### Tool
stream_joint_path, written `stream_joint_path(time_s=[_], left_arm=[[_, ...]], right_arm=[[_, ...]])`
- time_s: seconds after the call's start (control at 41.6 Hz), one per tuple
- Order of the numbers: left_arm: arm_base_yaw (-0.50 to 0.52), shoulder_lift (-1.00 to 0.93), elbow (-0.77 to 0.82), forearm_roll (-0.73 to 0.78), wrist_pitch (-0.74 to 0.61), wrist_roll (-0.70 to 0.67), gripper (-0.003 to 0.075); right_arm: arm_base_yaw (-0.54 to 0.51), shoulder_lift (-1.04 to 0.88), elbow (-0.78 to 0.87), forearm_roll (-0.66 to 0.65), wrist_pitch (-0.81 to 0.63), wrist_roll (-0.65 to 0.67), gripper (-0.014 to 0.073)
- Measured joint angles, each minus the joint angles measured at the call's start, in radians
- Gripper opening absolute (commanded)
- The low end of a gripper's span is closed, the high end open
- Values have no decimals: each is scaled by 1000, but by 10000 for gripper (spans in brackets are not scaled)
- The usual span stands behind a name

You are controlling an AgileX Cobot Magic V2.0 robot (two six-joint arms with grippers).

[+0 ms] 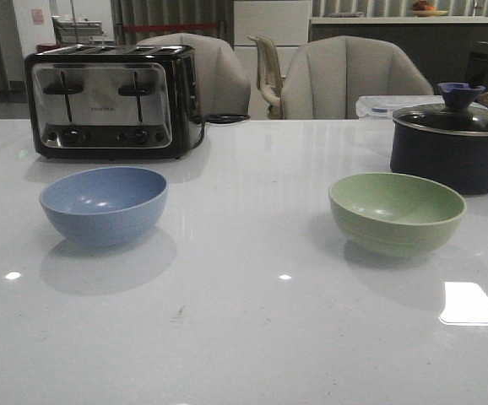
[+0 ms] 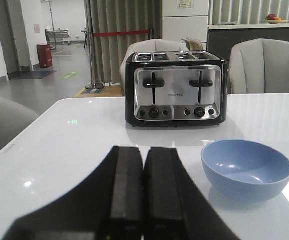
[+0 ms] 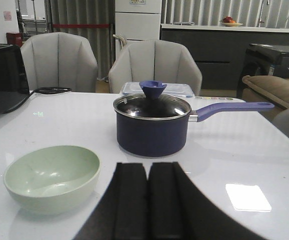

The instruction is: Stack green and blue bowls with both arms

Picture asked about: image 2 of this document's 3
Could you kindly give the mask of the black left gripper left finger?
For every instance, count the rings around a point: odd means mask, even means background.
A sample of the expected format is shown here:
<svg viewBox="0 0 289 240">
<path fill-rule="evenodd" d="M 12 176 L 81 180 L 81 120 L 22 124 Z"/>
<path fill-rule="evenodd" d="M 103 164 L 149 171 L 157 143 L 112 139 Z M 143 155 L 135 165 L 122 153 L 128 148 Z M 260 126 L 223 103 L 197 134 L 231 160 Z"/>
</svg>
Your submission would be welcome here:
<svg viewBox="0 0 289 240">
<path fill-rule="evenodd" d="M 139 240 L 143 162 L 135 147 L 114 146 L 80 184 L 14 221 L 5 240 Z"/>
</svg>

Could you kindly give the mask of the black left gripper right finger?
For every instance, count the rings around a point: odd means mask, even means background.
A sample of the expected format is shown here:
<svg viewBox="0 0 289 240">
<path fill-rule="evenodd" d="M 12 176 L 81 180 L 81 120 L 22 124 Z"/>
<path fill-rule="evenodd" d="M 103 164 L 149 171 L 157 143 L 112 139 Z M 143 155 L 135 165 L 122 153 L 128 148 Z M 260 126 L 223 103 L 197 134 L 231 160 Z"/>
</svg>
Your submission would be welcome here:
<svg viewBox="0 0 289 240">
<path fill-rule="evenodd" d="M 193 182 L 175 148 L 153 147 L 144 168 L 146 240 L 237 240 Z"/>
</svg>

